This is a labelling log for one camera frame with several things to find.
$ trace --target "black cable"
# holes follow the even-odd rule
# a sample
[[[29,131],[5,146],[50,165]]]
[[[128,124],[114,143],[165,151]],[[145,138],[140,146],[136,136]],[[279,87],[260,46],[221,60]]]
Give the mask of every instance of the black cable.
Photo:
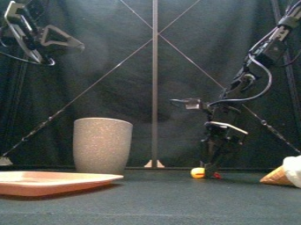
[[[0,51],[0,54],[5,55],[5,56],[7,56],[7,57],[10,57],[10,58],[13,58],[14,60],[18,60],[21,62],[26,62],[26,63],[34,64],[37,66],[49,66],[49,67],[51,67],[51,66],[55,65],[55,61],[54,61],[53,58],[49,59],[50,60],[50,63],[38,63],[38,62],[33,62],[33,61],[25,60],[25,59],[19,58],[19,57],[15,57],[14,55],[7,54],[7,53],[5,53],[2,51]]]
[[[248,57],[249,59],[259,65],[259,67],[263,68],[263,70],[267,71],[268,73],[268,86],[267,88],[253,97],[251,98],[241,98],[241,99],[221,99],[220,101],[217,102],[213,102],[213,103],[209,103],[209,106],[215,106],[217,104],[224,104],[224,103],[237,103],[237,102],[247,102],[247,101],[251,101],[251,100],[255,100],[257,98],[260,98],[261,96],[264,96],[267,94],[267,92],[269,91],[271,89],[271,86],[272,86],[272,81],[273,81],[273,76],[272,76],[272,73],[269,71],[269,69],[256,60],[256,58],[253,57],[252,54],[248,54]]]

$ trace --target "speckled cup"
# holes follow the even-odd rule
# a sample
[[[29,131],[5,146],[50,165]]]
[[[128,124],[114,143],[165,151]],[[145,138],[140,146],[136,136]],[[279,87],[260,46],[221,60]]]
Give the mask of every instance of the speckled cup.
[[[132,149],[133,124],[110,118],[74,122],[73,157],[78,172],[122,175]]]

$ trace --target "white object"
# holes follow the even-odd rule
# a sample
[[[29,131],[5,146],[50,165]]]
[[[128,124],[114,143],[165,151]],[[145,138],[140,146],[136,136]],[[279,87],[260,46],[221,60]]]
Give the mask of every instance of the white object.
[[[286,158],[284,170],[290,181],[301,188],[301,156]]]

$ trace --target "metal pole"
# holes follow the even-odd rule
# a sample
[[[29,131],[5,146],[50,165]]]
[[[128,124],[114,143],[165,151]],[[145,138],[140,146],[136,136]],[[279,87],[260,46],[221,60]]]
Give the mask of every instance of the metal pole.
[[[153,0],[152,168],[158,167],[158,0]]]

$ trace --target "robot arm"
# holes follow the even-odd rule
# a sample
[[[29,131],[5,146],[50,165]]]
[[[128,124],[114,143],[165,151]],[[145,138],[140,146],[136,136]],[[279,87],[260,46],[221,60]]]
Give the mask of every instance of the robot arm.
[[[243,103],[263,97],[268,92],[272,85],[269,68],[276,65],[286,54],[286,41],[292,30],[299,26],[300,18],[301,0],[279,21],[277,27],[249,50],[244,66],[219,101],[203,103],[200,98],[172,100],[174,103],[185,104],[188,109],[199,108],[208,114],[209,121],[205,123],[208,138],[203,141],[207,149],[207,162],[204,163],[208,178],[215,175],[219,167],[241,149],[248,131],[235,126],[237,116],[241,114],[240,107]],[[268,73],[268,86],[257,95],[252,95],[251,90],[261,78],[257,73],[259,67]]]

